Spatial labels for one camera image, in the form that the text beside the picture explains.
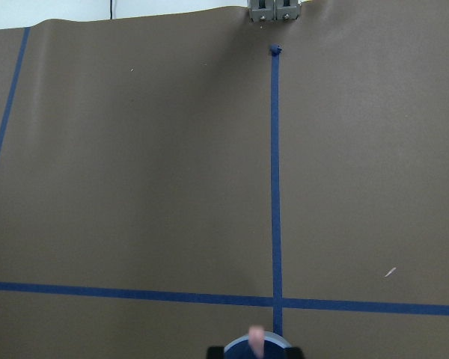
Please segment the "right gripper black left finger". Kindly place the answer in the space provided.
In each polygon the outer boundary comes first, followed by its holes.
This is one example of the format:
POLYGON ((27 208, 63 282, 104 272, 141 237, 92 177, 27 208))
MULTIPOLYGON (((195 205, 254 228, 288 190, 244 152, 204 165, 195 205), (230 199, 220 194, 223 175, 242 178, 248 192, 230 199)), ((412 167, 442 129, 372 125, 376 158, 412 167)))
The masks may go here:
POLYGON ((224 359, 225 348, 223 346, 210 346, 207 349, 207 359, 224 359))

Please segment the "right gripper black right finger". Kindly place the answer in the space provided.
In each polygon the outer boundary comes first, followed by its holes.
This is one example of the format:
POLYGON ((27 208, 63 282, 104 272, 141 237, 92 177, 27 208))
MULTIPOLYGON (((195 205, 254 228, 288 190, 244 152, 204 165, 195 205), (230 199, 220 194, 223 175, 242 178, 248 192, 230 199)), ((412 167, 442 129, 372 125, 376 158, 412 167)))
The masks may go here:
POLYGON ((303 359, 303 351, 299 347, 286 348, 286 359, 303 359))

